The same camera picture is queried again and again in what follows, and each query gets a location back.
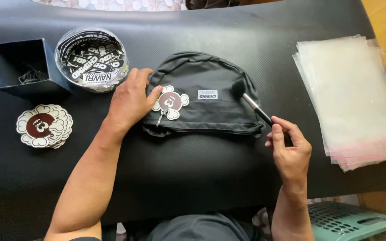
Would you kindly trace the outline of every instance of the skull and crossbones tag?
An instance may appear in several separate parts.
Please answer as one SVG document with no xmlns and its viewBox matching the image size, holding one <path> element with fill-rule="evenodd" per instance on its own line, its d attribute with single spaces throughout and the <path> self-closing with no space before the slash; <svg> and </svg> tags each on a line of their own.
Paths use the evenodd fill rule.
<svg viewBox="0 0 386 241">
<path fill-rule="evenodd" d="M 179 95 L 174 92 L 174 87 L 168 85 L 162 90 L 162 95 L 154 103 L 153 110 L 160 111 L 162 115 L 166 115 L 168 120 L 175 120 L 180 117 L 180 109 L 189 104 L 189 96 L 186 94 Z"/>
</svg>

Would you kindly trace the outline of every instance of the person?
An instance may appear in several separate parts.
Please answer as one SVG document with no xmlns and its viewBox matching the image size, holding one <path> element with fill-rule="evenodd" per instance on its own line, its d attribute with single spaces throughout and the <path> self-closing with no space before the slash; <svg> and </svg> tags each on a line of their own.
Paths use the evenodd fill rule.
<svg viewBox="0 0 386 241">
<path fill-rule="evenodd" d="M 126 81 L 116 88 L 106 118 L 67 180 L 46 241 L 101 240 L 100 218 L 111 198 L 123 138 L 151 111 L 163 89 L 157 86 L 146 96 L 147 78 L 152 72 L 133 68 Z M 265 146 L 273 150 L 282 178 L 273 215 L 273 238 L 314 240 L 306 196 L 311 145 L 295 124 L 275 116 L 272 121 L 275 124 Z M 291 136 L 293 147 L 285 147 L 283 130 Z M 239 223 L 222 214 L 180 216 L 159 224 L 152 234 L 148 240 L 249 240 Z"/>
</svg>

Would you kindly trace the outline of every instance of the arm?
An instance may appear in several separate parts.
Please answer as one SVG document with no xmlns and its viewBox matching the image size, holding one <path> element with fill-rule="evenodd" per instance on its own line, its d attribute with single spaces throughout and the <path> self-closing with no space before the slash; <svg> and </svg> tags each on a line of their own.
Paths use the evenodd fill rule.
<svg viewBox="0 0 386 241">
<path fill-rule="evenodd" d="M 272 121 L 272 132 L 265 145 L 273 149 L 282 178 L 272 221 L 272 236 L 276 241 L 313 241 L 306 183 L 312 147 L 297 125 L 275 116 L 272 116 Z M 293 147 L 285 147 L 283 129 L 291 136 Z"/>
<path fill-rule="evenodd" d="M 107 117 L 78 161 L 57 202 L 46 241 L 78 237 L 101 239 L 100 218 L 110 201 L 121 142 L 158 99 L 161 86 L 145 95 L 151 69 L 132 69 L 117 87 Z"/>
</svg>

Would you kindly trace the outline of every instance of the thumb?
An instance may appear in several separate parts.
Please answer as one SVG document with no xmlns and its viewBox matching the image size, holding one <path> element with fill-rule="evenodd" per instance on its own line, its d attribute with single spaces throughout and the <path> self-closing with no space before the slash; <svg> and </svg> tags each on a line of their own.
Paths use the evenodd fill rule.
<svg viewBox="0 0 386 241">
<path fill-rule="evenodd" d="M 275 151 L 285 150 L 284 133 L 282 127 L 279 124 L 272 125 L 272 142 Z"/>
<path fill-rule="evenodd" d="M 154 89 L 151 91 L 151 93 L 147 97 L 147 103 L 149 106 L 153 106 L 156 100 L 158 100 L 160 96 L 160 92 L 162 92 L 164 88 L 160 85 L 154 87 Z"/>
</svg>

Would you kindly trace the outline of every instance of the clear plastic container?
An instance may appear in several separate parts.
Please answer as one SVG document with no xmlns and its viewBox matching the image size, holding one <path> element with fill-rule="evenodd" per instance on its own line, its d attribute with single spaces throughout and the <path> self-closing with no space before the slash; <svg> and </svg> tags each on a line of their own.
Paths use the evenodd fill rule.
<svg viewBox="0 0 386 241">
<path fill-rule="evenodd" d="M 83 74 L 81 74 L 80 77 L 78 77 L 77 79 L 74 79 L 72 77 L 74 67 L 62 64 L 64 57 L 71 54 L 72 51 L 76 50 L 83 44 L 99 42 L 99 40 L 82 42 L 77 46 L 73 47 L 72 49 L 70 49 L 67 44 L 73 43 L 74 40 L 80 37 L 93 38 L 96 37 L 96 35 L 105 35 L 107 36 L 106 38 L 110 38 L 110 40 L 114 40 L 114 42 L 117 43 L 115 49 L 117 49 L 118 53 L 122 52 L 124 54 L 123 65 L 122 67 L 118 67 L 117 69 L 112 70 L 110 72 L 111 74 L 108 73 L 110 76 L 105 78 L 104 81 L 100 81 L 99 83 L 87 83 L 82 79 Z M 67 32 L 57 44 L 55 51 L 55 61 L 57 68 L 60 70 L 63 76 L 67 78 L 69 82 L 94 93 L 106 93 L 115 90 L 115 87 L 117 87 L 121 84 L 121 82 L 123 82 L 123 80 L 127 76 L 127 73 L 129 72 L 129 61 L 127 59 L 126 50 L 124 49 L 124 46 L 121 43 L 120 39 L 108 30 L 95 27 L 81 27 Z"/>
</svg>

